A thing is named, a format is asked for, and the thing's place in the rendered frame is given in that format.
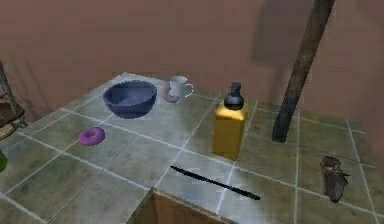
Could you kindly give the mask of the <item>white mug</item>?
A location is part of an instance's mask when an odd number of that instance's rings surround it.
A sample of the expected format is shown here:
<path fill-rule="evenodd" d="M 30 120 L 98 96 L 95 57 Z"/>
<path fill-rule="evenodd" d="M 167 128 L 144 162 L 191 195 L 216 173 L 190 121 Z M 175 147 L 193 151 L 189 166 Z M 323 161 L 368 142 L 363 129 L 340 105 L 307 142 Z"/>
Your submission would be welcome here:
<path fill-rule="evenodd" d="M 168 94 L 172 103 L 180 103 L 194 92 L 194 85 L 184 76 L 172 76 L 169 87 Z"/>

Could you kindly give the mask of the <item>pink frosted doughnut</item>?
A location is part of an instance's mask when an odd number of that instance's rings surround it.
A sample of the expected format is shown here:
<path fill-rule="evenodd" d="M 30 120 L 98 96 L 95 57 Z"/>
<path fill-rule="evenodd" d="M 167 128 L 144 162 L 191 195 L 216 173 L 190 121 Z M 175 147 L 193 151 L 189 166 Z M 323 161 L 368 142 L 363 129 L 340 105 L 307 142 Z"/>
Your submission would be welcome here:
<path fill-rule="evenodd" d="M 170 94 L 170 88 L 164 87 L 163 88 L 163 99 L 168 103 L 177 103 L 180 99 L 179 96 L 172 96 Z"/>

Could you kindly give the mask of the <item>yellow bottle with black pump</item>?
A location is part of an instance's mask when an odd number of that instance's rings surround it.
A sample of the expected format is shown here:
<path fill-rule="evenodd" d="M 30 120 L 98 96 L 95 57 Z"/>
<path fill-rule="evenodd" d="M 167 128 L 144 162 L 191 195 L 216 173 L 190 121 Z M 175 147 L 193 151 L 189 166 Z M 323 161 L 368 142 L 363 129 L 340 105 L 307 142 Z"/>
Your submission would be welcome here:
<path fill-rule="evenodd" d="M 241 83 L 233 82 L 230 92 L 214 112 L 212 152 L 236 161 L 248 118 L 249 106 L 241 95 Z"/>

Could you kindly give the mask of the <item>blue bowl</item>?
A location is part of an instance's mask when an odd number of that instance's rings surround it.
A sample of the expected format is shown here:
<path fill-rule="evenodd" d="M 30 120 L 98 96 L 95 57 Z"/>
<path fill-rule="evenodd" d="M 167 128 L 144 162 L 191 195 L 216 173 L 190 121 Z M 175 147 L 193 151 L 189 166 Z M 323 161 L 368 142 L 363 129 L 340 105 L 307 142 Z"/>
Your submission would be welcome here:
<path fill-rule="evenodd" d="M 106 107 L 117 117 L 136 119 L 148 114 L 157 98 L 157 88 L 148 81 L 123 81 L 102 95 Z"/>

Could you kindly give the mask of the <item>thin black knife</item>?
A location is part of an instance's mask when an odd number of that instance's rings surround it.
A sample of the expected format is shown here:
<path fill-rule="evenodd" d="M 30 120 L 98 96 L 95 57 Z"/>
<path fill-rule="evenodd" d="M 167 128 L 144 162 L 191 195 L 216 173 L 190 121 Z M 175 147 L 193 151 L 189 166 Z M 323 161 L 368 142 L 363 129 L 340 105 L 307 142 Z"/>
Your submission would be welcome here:
<path fill-rule="evenodd" d="M 253 200 L 261 200 L 261 197 L 258 196 L 258 195 L 255 195 L 249 191 L 246 191 L 246 190 L 242 190 L 242 189 L 239 189 L 239 188 L 236 188 L 236 187 L 233 187 L 233 186 L 230 186 L 230 185 L 226 185 L 224 183 L 221 183 L 221 182 L 218 182 L 218 181 L 215 181 L 215 180 L 212 180 L 212 179 L 209 179 L 207 177 L 204 177 L 204 176 L 201 176 L 201 175 L 198 175 L 198 174 L 195 174 L 193 172 L 190 172 L 190 171 L 187 171 L 187 170 L 184 170 L 182 168 L 179 168 L 179 167 L 176 167 L 176 166 L 170 166 L 170 168 L 172 168 L 173 170 L 185 175 L 185 176 L 188 176 L 188 177 L 191 177 L 191 178 L 194 178 L 196 180 L 199 180 L 199 181 L 203 181 L 203 182 L 207 182 L 207 183 L 210 183 L 210 184 L 214 184 L 214 185 L 217 185 L 217 186 L 220 186 L 222 188 L 225 188 L 225 189 L 228 189 L 232 192 L 235 192 L 237 194 L 240 194 L 242 196 L 245 196 L 245 197 L 248 197 L 248 198 L 251 198 Z"/>

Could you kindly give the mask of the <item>brown wooden box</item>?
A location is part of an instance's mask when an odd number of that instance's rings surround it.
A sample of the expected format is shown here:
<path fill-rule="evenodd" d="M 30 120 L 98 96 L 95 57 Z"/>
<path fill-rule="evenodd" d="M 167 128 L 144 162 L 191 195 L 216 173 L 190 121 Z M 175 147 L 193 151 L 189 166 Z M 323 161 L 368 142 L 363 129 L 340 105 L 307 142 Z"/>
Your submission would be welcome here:
<path fill-rule="evenodd" d="M 125 224 L 238 224 L 152 187 Z"/>

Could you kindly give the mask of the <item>purple frosted doughnut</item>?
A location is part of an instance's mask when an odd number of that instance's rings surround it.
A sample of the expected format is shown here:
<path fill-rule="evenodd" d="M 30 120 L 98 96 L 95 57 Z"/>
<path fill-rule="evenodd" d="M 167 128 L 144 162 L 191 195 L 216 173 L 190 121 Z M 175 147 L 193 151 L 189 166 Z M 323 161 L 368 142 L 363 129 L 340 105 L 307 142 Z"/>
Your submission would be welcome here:
<path fill-rule="evenodd" d="M 105 139 L 105 131 L 100 127 L 91 127 L 78 135 L 78 141 L 85 146 L 93 146 Z"/>

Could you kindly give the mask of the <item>dark brown lumpy object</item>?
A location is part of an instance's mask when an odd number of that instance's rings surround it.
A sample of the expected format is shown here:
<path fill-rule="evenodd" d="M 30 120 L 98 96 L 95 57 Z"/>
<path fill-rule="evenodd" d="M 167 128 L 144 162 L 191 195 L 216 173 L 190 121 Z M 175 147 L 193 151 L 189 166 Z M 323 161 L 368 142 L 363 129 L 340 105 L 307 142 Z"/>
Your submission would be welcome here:
<path fill-rule="evenodd" d="M 320 162 L 323 178 L 323 193 L 333 203 L 338 203 L 343 197 L 344 189 L 348 185 L 347 173 L 341 168 L 341 162 L 335 157 L 324 156 Z"/>

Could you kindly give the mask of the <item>dark wooden chair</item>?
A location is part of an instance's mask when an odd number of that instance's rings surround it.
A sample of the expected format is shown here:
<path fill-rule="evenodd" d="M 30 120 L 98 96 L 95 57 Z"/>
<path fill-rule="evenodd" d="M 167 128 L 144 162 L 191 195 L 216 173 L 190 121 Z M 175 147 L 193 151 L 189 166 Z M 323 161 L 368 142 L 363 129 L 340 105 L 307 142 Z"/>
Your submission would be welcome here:
<path fill-rule="evenodd" d="M 4 66 L 0 61 L 0 141 L 27 126 L 25 110 L 16 102 Z"/>

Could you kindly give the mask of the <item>green round object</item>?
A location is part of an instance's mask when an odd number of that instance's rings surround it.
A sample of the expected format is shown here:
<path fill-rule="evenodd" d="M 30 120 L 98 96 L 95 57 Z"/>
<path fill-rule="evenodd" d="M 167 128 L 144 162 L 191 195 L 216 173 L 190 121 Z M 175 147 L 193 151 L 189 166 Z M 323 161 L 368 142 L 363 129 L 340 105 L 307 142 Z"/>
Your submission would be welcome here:
<path fill-rule="evenodd" d="M 4 153 L 0 150 L 0 173 L 6 169 L 7 166 L 7 158 Z"/>

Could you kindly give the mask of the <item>dark brown post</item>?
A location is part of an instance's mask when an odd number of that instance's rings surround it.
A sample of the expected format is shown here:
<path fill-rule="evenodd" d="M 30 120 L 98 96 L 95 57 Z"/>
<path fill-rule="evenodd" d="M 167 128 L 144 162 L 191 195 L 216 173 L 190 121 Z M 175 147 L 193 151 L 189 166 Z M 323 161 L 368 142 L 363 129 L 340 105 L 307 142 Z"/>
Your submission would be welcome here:
<path fill-rule="evenodd" d="M 271 139 L 284 143 L 335 0 L 314 0 Z"/>

